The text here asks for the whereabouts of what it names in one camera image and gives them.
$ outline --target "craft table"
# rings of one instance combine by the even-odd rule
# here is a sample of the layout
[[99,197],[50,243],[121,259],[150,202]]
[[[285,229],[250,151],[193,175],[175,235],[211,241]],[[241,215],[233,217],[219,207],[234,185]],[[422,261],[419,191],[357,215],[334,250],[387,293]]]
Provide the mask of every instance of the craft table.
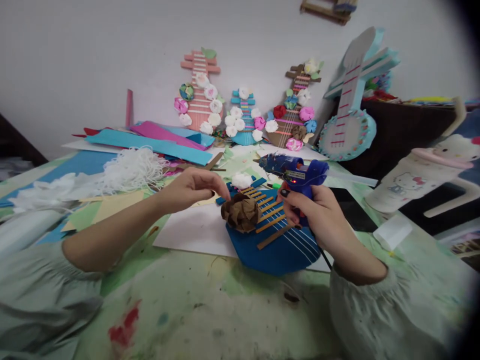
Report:
[[[227,161],[236,159],[236,148],[242,147],[225,153]],[[257,158],[249,150],[241,156],[246,165]],[[0,196],[64,161],[0,183]],[[346,172],[338,163],[329,165]],[[325,184],[348,189],[377,225],[385,221],[363,201],[371,188],[334,178]],[[156,225],[161,228],[167,220],[165,216]],[[147,235],[105,276],[103,307],[81,334],[75,359],[309,359],[339,354],[329,313],[328,273],[304,270],[276,278],[234,258],[155,248],[151,244],[157,234]],[[432,306],[453,324],[465,321],[474,271],[448,249],[415,224],[394,255],[370,233],[356,235],[387,265],[419,279],[433,294]],[[131,334],[126,346],[109,335],[109,329],[118,327]]]

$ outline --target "blue glue gun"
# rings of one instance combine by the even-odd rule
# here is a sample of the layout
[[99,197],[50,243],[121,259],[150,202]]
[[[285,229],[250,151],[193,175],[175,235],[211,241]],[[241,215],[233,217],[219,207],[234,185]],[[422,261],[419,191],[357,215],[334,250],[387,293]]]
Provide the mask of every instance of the blue glue gun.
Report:
[[[261,157],[258,164],[267,173],[275,174],[283,179],[291,191],[302,193],[313,199],[312,185],[321,185],[327,178],[329,165],[324,161],[312,160],[310,165],[304,165],[301,157],[270,153]],[[309,226],[305,215],[298,210],[300,225]]]

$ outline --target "black cord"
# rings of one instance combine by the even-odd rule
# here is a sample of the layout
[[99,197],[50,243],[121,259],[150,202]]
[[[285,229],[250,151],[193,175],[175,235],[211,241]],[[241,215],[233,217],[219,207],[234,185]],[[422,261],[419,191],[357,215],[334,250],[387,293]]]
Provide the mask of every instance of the black cord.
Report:
[[[311,236],[312,236],[313,239],[315,240],[315,234],[313,233],[312,229],[311,229],[310,227],[309,227],[308,229],[310,230]],[[318,250],[320,250],[320,254],[321,254],[321,255],[323,256],[323,258],[325,259],[325,262],[326,262],[326,264],[328,265],[328,268],[329,268],[330,270],[332,270],[332,264],[330,264],[329,259],[325,256],[324,250],[323,250],[320,246],[318,246]]]

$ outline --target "cup handle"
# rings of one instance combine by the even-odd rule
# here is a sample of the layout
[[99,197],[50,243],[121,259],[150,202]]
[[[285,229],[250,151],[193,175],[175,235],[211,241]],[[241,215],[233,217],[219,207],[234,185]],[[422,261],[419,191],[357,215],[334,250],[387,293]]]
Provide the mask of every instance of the cup handle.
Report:
[[447,201],[437,207],[434,207],[428,211],[425,211],[423,215],[427,218],[433,218],[439,214],[442,214],[448,210],[457,208],[463,204],[469,203],[475,199],[480,198],[480,186],[476,183],[464,180],[460,177],[453,179],[450,183],[458,185],[461,188],[466,190],[465,194],[462,196],[456,197],[453,200]]

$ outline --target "light green sleeve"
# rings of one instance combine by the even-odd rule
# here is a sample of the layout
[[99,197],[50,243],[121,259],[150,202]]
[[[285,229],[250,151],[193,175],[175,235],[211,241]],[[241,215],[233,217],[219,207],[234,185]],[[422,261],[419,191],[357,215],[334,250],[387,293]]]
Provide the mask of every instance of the light green sleeve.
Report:
[[74,267],[61,242],[0,259],[0,359],[71,359],[102,305],[101,278]]
[[333,325],[348,359],[446,359],[445,319],[420,284],[388,269],[384,280],[356,286],[333,267],[330,276]]

